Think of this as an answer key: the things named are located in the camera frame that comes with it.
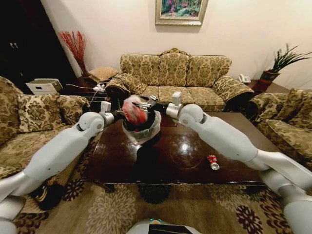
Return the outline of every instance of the throw pillow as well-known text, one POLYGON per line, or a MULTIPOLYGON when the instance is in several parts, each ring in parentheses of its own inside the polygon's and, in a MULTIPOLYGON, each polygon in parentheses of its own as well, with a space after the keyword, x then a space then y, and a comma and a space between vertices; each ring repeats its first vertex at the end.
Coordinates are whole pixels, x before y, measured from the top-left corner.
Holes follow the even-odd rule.
POLYGON ((97 83, 101 83, 118 73, 118 71, 112 67, 99 67, 89 72, 90 78, 97 83))
POLYGON ((19 131, 37 132, 64 126, 59 114, 58 97, 59 94, 19 95, 19 131))
POLYGON ((293 118, 300 109, 300 104, 302 103, 302 97, 305 90, 291 89, 286 101, 284 102, 283 108, 278 113, 275 119, 279 120, 289 120, 293 118))
POLYGON ((90 104, 85 97, 61 95, 57 99, 60 113, 66 124, 76 124, 83 112, 89 111, 90 104))
POLYGON ((288 123, 297 127, 312 129, 312 92, 304 92, 299 112, 288 123))
POLYGON ((119 79, 122 83, 127 85, 132 94, 141 95, 147 88, 146 84, 128 73, 119 72, 114 78, 119 79))

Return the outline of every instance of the wooden coffee table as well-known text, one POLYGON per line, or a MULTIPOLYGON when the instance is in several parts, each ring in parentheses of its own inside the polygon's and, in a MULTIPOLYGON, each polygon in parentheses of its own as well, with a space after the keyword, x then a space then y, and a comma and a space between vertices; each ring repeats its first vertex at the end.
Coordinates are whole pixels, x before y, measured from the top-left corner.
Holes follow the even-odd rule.
MULTIPOLYGON (((208 113, 236 127, 255 147, 279 151, 241 113, 208 113)), ((204 143, 190 128, 163 117, 161 138, 153 147, 134 146, 122 130, 121 120, 103 130, 86 168, 86 180, 115 183, 213 183, 262 184, 258 172, 244 163, 229 160, 204 143), (220 169, 206 159, 216 155, 220 169)))

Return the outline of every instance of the painting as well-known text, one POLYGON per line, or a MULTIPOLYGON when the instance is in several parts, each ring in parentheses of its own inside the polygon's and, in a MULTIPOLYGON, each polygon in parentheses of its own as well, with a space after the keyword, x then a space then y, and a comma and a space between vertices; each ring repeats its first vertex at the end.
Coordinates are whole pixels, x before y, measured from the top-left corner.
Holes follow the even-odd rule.
POLYGON ((156 0, 156 25, 201 26, 208 0, 156 0))

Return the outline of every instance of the white box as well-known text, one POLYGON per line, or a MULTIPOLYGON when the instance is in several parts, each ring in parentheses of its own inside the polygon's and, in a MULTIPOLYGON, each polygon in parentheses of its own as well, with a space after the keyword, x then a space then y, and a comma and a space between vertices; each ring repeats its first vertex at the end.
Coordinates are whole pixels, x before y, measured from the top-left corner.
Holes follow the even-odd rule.
POLYGON ((38 78, 26 85, 34 95, 53 94, 63 88, 58 79, 38 78))

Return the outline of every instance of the red dried branches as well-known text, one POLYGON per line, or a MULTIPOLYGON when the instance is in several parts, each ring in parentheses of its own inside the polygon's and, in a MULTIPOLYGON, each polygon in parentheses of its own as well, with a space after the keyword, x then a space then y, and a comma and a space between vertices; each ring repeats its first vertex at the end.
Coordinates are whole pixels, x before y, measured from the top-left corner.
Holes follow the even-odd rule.
POLYGON ((70 51, 73 53, 74 58, 76 59, 83 77, 88 77, 89 73, 87 72, 86 66, 84 64, 83 56, 84 49, 86 48, 86 38, 83 33, 77 31, 76 35, 74 32, 70 33, 67 31, 59 32, 59 36, 66 43, 70 51))

